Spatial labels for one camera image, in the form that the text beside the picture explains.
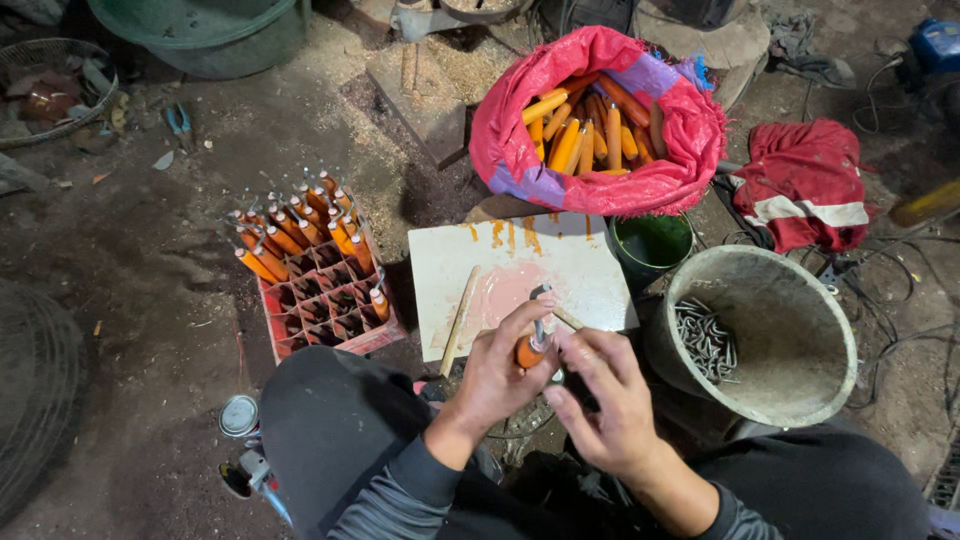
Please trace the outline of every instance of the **red cloth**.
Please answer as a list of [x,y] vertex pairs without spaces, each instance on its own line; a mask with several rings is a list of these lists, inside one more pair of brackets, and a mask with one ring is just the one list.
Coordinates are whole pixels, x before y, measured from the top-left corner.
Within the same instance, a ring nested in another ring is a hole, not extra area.
[[751,162],[731,175],[733,207],[766,227],[777,253],[817,244],[855,248],[867,235],[870,211],[856,165],[856,135],[833,120],[766,124],[750,132]]

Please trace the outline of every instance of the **can lid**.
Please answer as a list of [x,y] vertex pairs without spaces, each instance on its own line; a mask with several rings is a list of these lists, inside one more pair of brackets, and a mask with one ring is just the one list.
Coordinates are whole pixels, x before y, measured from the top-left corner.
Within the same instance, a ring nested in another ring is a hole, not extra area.
[[220,409],[220,431],[228,437],[242,437],[253,431],[260,421],[256,400],[238,394],[228,399]]

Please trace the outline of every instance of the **green bucket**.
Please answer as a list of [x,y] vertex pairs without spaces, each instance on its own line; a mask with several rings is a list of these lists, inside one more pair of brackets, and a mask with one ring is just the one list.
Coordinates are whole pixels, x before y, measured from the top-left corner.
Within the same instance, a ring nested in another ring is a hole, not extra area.
[[616,256],[634,295],[693,251],[693,229],[684,215],[614,217],[610,231]]

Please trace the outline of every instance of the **pliers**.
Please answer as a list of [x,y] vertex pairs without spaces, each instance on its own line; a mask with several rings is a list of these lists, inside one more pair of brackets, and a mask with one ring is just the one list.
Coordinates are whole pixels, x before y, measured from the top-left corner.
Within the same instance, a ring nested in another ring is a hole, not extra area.
[[173,107],[167,108],[167,123],[174,130],[174,135],[180,140],[180,146],[187,154],[193,154],[197,151],[197,145],[193,142],[193,131],[190,129],[190,117],[183,105],[177,103],[177,109],[180,110],[180,117],[183,119],[182,125],[177,124],[177,114]]

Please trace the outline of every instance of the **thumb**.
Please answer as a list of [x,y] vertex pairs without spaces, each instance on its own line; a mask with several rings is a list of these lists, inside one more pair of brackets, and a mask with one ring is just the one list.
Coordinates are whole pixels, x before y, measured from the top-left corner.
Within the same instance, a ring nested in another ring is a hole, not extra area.
[[577,447],[580,455],[590,460],[603,452],[603,442],[584,415],[580,402],[569,390],[558,384],[551,384],[543,389],[543,396],[557,411],[557,418],[560,418],[560,422],[570,433],[573,445]]

